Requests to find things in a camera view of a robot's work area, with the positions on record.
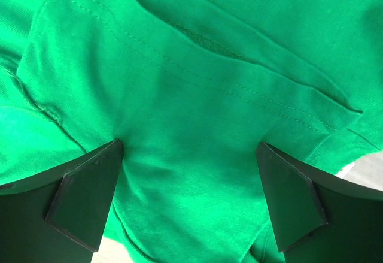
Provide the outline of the green t shirt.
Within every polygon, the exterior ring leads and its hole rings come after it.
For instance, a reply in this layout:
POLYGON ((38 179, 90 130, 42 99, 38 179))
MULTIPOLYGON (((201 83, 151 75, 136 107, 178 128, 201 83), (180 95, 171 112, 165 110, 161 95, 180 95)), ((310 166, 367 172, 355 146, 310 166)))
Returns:
POLYGON ((382 0, 1 0, 1 183, 115 138, 135 262, 283 262, 256 148, 382 150, 382 0))

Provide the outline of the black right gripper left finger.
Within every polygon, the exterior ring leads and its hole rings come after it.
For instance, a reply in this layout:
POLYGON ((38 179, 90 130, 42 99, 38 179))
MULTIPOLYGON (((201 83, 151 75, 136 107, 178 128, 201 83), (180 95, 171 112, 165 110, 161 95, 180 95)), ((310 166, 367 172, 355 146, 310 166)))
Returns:
POLYGON ((2 263, 91 262, 122 168, 123 144, 1 185, 2 263))

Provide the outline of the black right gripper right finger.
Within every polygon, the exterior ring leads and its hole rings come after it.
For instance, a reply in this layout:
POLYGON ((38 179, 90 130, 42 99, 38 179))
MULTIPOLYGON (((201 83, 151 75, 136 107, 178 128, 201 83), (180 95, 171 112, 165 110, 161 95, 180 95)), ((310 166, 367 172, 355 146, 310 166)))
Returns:
POLYGON ((382 191, 340 179, 268 143, 257 164, 286 262, 382 262, 382 191))

